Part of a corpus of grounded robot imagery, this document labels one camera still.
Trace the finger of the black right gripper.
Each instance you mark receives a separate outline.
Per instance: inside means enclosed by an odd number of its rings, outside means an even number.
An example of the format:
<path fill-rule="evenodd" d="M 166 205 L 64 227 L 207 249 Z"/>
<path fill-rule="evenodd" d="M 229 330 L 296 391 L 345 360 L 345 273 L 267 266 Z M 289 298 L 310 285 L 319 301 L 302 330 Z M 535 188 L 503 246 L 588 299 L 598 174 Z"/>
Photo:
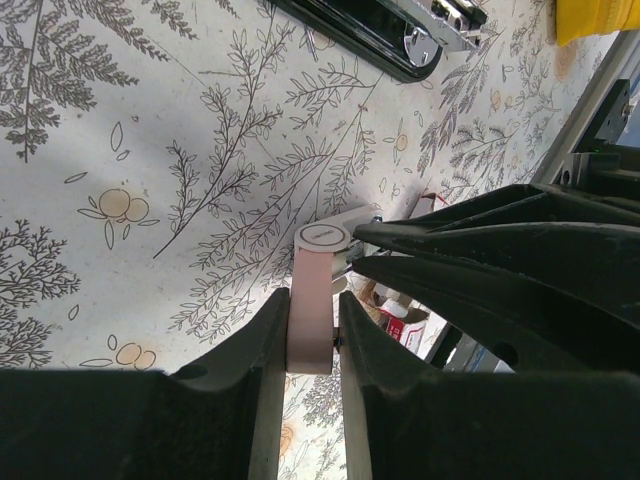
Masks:
<path fill-rule="evenodd" d="M 408 295 L 517 372 L 639 370 L 639 330 L 509 273 L 410 256 L 371 256 L 356 273 Z"/>
<path fill-rule="evenodd" d="M 420 259 L 566 252 L 637 260 L 639 204 L 553 185 L 514 185 L 416 219 L 361 225 L 355 237 Z"/>

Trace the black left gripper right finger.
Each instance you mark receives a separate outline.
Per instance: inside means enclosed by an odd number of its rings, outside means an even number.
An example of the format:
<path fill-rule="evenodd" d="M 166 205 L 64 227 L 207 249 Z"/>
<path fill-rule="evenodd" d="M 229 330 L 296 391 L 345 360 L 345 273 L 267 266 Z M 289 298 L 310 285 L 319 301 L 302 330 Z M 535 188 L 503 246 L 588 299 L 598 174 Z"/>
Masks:
<path fill-rule="evenodd" d="M 635 479 L 639 380 L 430 367 L 339 298 L 351 479 Z"/>

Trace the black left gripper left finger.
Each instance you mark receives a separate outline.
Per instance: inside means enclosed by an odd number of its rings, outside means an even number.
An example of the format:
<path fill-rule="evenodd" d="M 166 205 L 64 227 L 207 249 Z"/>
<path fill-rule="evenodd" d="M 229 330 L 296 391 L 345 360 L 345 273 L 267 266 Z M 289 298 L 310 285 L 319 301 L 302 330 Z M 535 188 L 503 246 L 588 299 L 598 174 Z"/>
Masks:
<path fill-rule="evenodd" d="M 290 294 L 173 374 L 5 370 L 5 479 L 273 479 Z"/>

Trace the red white staple box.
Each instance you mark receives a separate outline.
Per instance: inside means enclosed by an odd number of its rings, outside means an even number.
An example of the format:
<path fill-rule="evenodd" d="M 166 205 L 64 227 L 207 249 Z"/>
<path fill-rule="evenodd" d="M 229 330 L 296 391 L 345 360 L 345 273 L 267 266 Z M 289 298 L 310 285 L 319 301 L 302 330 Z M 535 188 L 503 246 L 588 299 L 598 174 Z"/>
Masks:
<path fill-rule="evenodd" d="M 373 322 L 421 359 L 436 344 L 446 321 L 417 300 L 368 280 L 358 299 Z"/>

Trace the small pink white stapler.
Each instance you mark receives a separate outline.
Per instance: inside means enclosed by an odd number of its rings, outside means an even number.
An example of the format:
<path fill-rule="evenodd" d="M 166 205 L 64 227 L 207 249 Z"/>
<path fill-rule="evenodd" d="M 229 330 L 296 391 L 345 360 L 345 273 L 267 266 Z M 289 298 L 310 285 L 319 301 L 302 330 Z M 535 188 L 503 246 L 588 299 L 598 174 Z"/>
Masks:
<path fill-rule="evenodd" d="M 365 205 L 301 226 L 294 236 L 286 369 L 294 374 L 328 375 L 333 368 L 333 284 L 355 260 L 381 249 L 355 238 L 358 226 L 383 220 Z"/>

